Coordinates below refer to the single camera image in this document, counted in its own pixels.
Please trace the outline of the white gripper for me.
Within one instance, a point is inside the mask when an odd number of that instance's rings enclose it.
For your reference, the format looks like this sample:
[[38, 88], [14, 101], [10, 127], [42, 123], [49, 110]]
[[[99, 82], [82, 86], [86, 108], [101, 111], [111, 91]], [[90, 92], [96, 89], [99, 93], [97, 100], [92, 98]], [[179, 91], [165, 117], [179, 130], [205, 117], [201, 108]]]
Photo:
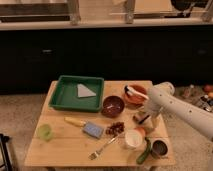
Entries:
[[154, 103], [153, 101], [147, 101], [144, 104], [144, 110], [147, 115], [151, 116], [152, 129], [155, 130], [160, 122], [160, 117], [158, 116], [163, 107]]

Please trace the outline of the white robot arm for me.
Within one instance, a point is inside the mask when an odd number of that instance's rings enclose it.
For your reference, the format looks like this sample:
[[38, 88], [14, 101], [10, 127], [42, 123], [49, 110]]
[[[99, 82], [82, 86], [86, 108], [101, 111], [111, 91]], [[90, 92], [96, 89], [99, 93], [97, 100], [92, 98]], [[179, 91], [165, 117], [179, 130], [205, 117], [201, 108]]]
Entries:
[[166, 109], [213, 142], [213, 114], [174, 97], [174, 92], [175, 88], [170, 82], [148, 88], [149, 99], [144, 105], [145, 112], [157, 117], [161, 109]]

